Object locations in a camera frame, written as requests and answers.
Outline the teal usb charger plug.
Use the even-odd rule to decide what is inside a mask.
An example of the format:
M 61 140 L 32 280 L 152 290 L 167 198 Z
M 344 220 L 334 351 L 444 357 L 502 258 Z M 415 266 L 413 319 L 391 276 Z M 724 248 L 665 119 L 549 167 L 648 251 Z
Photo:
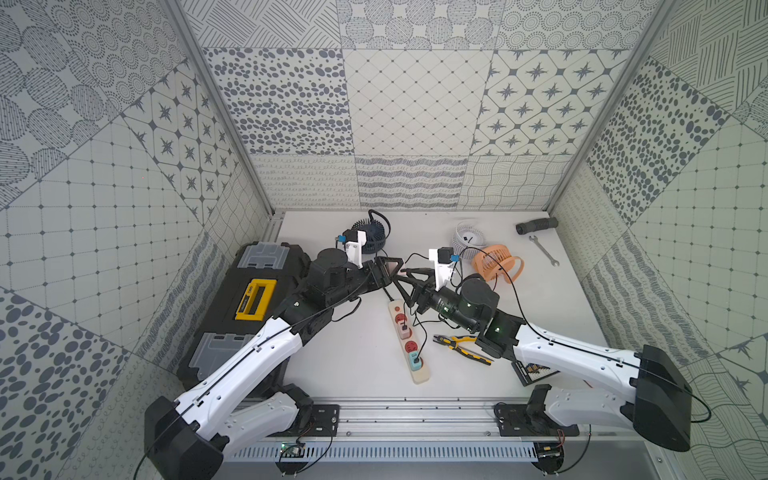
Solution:
M 423 368 L 423 360 L 417 351 L 408 353 L 408 363 L 411 371 L 419 371 Z

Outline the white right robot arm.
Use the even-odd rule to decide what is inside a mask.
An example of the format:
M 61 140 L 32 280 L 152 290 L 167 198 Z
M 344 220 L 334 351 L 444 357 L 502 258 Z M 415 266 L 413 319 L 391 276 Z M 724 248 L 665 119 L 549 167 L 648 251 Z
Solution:
M 662 448 L 690 450 L 694 395 L 664 350 L 612 349 L 547 331 L 501 310 L 499 295 L 479 279 L 453 289 L 438 285 L 425 269 L 409 269 L 392 280 L 409 306 L 419 313 L 433 310 L 474 334 L 489 356 L 542 365 L 588 383 L 576 390 L 542 387 L 543 398 L 534 404 L 549 421 L 632 428 Z

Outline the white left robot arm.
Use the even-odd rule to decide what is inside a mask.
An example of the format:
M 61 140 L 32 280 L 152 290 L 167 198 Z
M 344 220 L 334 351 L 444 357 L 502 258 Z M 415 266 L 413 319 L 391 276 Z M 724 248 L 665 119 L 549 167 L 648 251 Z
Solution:
M 228 455 L 289 429 L 307 400 L 302 391 L 238 406 L 331 322 L 336 307 L 387 287 L 402 265 L 393 257 L 356 265 L 339 249 L 322 250 L 251 340 L 192 389 L 146 408 L 145 460 L 164 479 L 210 479 Z

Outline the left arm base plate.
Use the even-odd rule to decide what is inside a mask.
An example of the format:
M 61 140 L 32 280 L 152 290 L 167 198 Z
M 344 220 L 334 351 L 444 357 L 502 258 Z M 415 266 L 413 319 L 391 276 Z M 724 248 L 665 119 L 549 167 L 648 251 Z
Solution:
M 335 437 L 341 407 L 339 404 L 313 404 L 301 408 L 294 423 L 281 436 Z

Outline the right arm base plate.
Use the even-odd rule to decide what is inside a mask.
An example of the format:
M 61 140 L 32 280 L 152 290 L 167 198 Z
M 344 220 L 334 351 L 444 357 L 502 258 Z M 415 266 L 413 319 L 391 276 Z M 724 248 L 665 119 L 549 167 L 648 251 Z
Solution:
M 501 437 L 577 437 L 580 430 L 577 425 L 562 426 L 542 412 L 527 412 L 524 404 L 499 402 L 493 407 L 496 425 Z

